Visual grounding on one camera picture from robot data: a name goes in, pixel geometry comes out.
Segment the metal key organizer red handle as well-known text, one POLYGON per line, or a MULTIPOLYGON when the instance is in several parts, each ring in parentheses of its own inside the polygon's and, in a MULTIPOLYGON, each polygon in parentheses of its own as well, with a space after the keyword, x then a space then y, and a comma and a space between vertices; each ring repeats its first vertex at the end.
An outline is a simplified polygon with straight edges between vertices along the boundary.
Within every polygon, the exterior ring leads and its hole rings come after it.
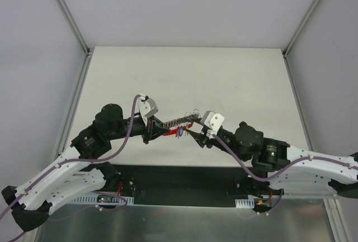
POLYGON ((200 111, 199 109, 194 109, 192 112, 185 113, 184 117, 178 117, 172 120, 169 120, 167 122, 164 122, 164 127, 167 129, 170 129, 170 132, 167 134, 164 134, 164 136, 174 136, 175 138, 179 139, 181 137, 178 137, 178 128, 180 126, 183 126, 185 128, 186 123, 189 124, 189 130, 193 127, 194 122, 192 121, 193 118, 200 118, 200 111))

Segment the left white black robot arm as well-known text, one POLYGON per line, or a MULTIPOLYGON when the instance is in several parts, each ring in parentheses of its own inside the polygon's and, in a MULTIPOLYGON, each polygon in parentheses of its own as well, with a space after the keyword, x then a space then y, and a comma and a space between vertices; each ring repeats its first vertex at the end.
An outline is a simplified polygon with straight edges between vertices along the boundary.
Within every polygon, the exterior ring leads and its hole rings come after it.
POLYGON ((57 209, 76 197, 104 189, 113 191, 120 175, 104 154, 111 141, 141 136, 144 143, 170 131, 156 118, 158 108, 152 99, 134 100, 131 116, 123 117, 117 104, 105 105, 93 123, 75 137, 70 146, 41 173, 21 186, 7 186, 1 194, 15 223, 23 232, 32 231, 57 209))

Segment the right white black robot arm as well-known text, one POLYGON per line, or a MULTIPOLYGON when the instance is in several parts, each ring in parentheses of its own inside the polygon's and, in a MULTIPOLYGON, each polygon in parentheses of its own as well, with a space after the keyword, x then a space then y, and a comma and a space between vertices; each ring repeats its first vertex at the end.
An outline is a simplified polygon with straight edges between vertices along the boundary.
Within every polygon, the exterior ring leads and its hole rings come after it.
POLYGON ((202 127, 189 134, 202 148, 216 147, 231 155, 252 179, 258 194, 269 190, 318 192, 357 198, 357 154, 332 156, 304 150, 285 141, 264 136, 242 121, 235 132, 226 130, 223 119, 195 118, 202 127))

